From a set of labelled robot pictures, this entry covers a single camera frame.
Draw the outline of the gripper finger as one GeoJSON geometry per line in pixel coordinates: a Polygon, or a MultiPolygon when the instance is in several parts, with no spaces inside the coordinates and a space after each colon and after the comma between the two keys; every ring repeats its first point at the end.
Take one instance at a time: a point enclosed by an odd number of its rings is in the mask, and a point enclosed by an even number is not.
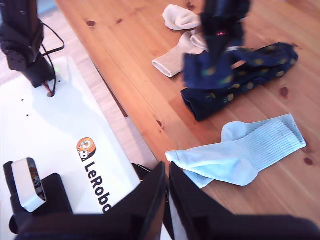
{"type": "Polygon", "coordinates": [[[204,29],[204,38],[207,43],[208,52],[212,59],[217,59],[219,55],[219,36],[217,35],[218,31],[204,29]]]}
{"type": "Polygon", "coordinates": [[[219,59],[227,48],[243,45],[244,31],[242,29],[218,30],[216,32],[216,58],[219,59]]]}
{"type": "Polygon", "coordinates": [[[223,223],[235,215],[208,196],[175,163],[170,164],[169,189],[190,240],[224,240],[223,223]]]}
{"type": "Polygon", "coordinates": [[[163,162],[124,199],[110,214],[111,240],[159,240],[165,209],[166,168],[163,162]]]}

